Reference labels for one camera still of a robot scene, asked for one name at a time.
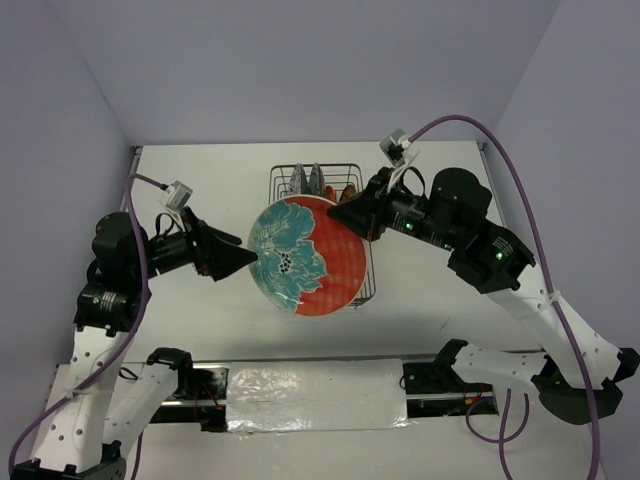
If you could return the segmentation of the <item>dark green plate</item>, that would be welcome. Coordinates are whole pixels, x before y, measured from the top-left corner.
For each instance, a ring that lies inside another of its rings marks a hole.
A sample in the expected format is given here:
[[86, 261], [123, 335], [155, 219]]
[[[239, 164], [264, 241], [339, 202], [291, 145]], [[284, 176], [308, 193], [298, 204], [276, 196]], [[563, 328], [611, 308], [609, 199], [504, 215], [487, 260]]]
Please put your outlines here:
[[324, 174], [321, 166], [314, 163], [308, 177], [308, 191], [310, 195], [323, 197], [325, 193]]

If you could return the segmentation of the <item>red plate with teal flower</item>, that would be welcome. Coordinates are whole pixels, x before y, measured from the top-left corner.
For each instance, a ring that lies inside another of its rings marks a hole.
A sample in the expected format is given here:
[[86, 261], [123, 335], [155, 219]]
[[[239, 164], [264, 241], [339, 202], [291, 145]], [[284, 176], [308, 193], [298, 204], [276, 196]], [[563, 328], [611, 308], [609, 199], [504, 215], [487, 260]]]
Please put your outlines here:
[[261, 293], [283, 311], [307, 317], [335, 313], [356, 299], [367, 274], [364, 241], [328, 216], [335, 204], [294, 195], [267, 206], [255, 220], [249, 266]]

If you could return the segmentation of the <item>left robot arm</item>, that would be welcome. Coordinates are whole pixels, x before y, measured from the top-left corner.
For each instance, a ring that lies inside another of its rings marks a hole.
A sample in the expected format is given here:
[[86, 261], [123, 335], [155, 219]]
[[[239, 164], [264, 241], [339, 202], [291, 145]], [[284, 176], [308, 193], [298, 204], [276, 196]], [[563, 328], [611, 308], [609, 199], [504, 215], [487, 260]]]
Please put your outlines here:
[[136, 441], [169, 397], [195, 391], [190, 353], [159, 347], [117, 405], [111, 403], [126, 351], [150, 300], [148, 282], [185, 265], [214, 281], [254, 263], [240, 238], [208, 226], [185, 207], [182, 227], [148, 237], [132, 211], [103, 217], [95, 258], [77, 298], [66, 391], [43, 417], [51, 424], [33, 457], [10, 464], [13, 479], [122, 479]]

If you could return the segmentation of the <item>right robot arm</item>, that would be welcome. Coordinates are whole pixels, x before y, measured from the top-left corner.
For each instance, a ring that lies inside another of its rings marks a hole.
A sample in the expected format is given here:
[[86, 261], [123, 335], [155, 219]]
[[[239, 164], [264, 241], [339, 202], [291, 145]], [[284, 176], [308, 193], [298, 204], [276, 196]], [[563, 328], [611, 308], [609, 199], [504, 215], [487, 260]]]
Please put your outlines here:
[[392, 229], [448, 252], [448, 268], [510, 313], [540, 348], [508, 353], [450, 340], [435, 359], [437, 384], [446, 391], [465, 383], [519, 390], [572, 425], [613, 415], [623, 398], [618, 384], [636, 373], [638, 353], [604, 339], [547, 288], [533, 253], [488, 220], [490, 190], [456, 167], [437, 173], [422, 195], [392, 185], [391, 176], [381, 168], [362, 192], [330, 208], [329, 217], [368, 241]]

